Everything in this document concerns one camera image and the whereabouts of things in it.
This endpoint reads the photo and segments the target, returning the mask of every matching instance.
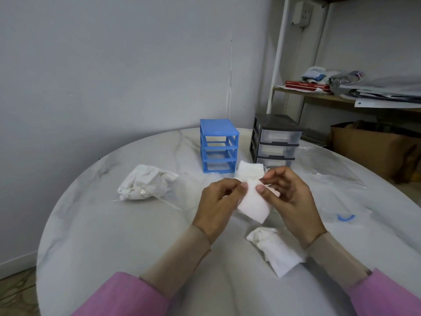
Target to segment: floor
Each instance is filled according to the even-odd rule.
[[[396,185],[421,206],[421,183]],[[40,316],[35,267],[0,280],[0,316]]]

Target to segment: red book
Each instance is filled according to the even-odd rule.
[[[291,84],[286,84],[285,85],[287,88],[298,88],[300,90],[308,90],[308,91],[315,91],[317,89],[317,87],[310,87],[310,86],[298,86],[298,85],[291,85]],[[321,88],[320,90],[322,90],[323,92],[326,93],[332,93],[329,88]]]
[[[321,88],[321,89],[330,89],[330,85],[328,84],[316,84],[316,83],[306,83],[306,82],[299,82],[299,81],[285,81],[285,85],[297,85],[297,86],[307,86],[310,88]]]

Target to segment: wall socket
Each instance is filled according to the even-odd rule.
[[[304,1],[297,2],[294,8],[292,17],[292,25],[300,28],[306,28],[310,25],[310,18],[312,17],[313,6]]]

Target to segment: shelving unit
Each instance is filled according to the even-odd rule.
[[[339,2],[339,1],[345,1],[345,0],[312,0],[313,2],[316,2],[318,4],[321,4],[322,8],[324,9],[324,16],[322,21],[322,27],[320,29],[320,32],[318,34],[318,45],[316,47],[316,51],[313,58],[313,63],[316,59],[318,48],[320,45],[320,40],[322,38],[323,30],[325,28],[325,22],[326,22],[326,16],[329,10],[329,4],[333,2]],[[355,107],[355,100],[348,100],[344,99],[339,96],[335,95],[323,95],[323,94],[315,94],[315,93],[305,93],[305,92],[299,92],[294,90],[286,90],[283,88],[280,88],[275,84],[276,82],[276,75],[279,71],[280,67],[280,57],[282,53],[282,48],[284,45],[285,40],[285,30],[288,25],[288,14],[290,8],[290,0],[285,0],[284,2],[284,10],[282,14],[282,22],[281,22],[281,28],[279,32],[279,39],[278,39],[278,46],[276,50],[276,56],[275,56],[275,66],[272,74],[272,82],[271,82],[271,90],[269,94],[269,100],[267,104],[266,113],[271,113],[271,107],[272,107],[272,101],[273,96],[275,92],[284,92],[287,94],[295,94],[295,95],[302,95],[304,96],[304,100],[301,105],[298,122],[301,120],[302,111],[305,104],[312,104],[312,105],[318,105],[318,106],[325,106],[329,108],[339,109],[339,110],[347,110],[352,112],[358,112],[362,114],[371,114],[376,116],[383,116],[388,118],[394,118],[394,119],[404,119],[409,120],[413,122],[419,122],[419,113],[421,113],[421,108],[419,109],[382,109],[382,108],[369,108],[369,107]]]

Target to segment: person's left hand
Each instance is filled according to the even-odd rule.
[[[211,183],[202,192],[192,225],[199,228],[213,244],[224,231],[232,212],[246,192],[247,183],[239,180],[222,179]]]

